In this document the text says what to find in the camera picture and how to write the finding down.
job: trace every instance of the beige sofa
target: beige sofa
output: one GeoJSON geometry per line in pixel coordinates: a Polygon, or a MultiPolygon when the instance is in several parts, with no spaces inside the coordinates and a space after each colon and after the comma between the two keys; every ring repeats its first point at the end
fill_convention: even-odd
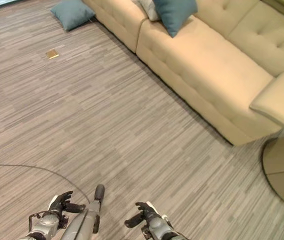
{"type": "Polygon", "coordinates": [[[171,38],[132,0],[83,0],[234,145],[284,127],[284,15],[259,0],[197,0],[171,38]]]}

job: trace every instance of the gray carpet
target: gray carpet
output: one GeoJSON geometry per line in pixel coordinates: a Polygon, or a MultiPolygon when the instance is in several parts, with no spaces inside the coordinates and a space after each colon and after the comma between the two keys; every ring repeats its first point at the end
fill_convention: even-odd
{"type": "MultiPolygon", "coordinates": [[[[123,221],[149,200],[192,240],[284,240],[265,139],[232,147],[100,23],[65,33],[57,2],[0,8],[0,164],[56,171],[91,198],[105,184],[94,239],[143,240],[123,221]]],[[[68,190],[85,203],[57,175],[0,167],[0,239],[24,236],[28,216],[68,190]]]]}

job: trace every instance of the black cable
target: black cable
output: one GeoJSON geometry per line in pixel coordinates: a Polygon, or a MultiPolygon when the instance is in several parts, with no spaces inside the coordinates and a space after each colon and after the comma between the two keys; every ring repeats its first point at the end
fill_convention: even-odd
{"type": "Polygon", "coordinates": [[[40,169],[40,170],[44,170],[47,171],[49,173],[58,175],[59,177],[63,178],[64,180],[66,180],[67,182],[69,182],[73,187],[75,187],[77,190],[80,191],[81,194],[83,194],[83,196],[85,197],[85,199],[88,201],[88,203],[90,204],[90,200],[88,198],[88,196],[77,186],[75,185],[73,182],[71,182],[69,179],[67,179],[65,176],[61,175],[60,173],[57,173],[55,171],[52,171],[50,169],[46,169],[44,167],[40,167],[40,166],[31,166],[31,165],[23,165],[23,164],[0,164],[0,167],[23,167],[23,168],[30,168],[30,169],[40,169]]]}

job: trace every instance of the brass floor plate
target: brass floor plate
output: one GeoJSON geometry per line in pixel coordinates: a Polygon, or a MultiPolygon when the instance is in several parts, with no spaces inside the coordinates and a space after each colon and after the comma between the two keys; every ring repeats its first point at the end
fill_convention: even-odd
{"type": "Polygon", "coordinates": [[[55,51],[54,49],[48,51],[48,52],[46,53],[46,55],[47,55],[48,59],[54,59],[54,58],[56,58],[56,57],[59,56],[58,52],[55,51]]]}

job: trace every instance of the white pillow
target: white pillow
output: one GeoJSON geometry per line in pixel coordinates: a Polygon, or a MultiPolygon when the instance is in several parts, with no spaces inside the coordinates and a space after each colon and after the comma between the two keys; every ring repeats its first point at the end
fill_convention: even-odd
{"type": "Polygon", "coordinates": [[[156,6],[154,5],[153,0],[137,0],[137,1],[144,8],[144,11],[146,12],[150,21],[159,21],[160,20],[160,16],[158,15],[158,13],[156,11],[156,6]]]}

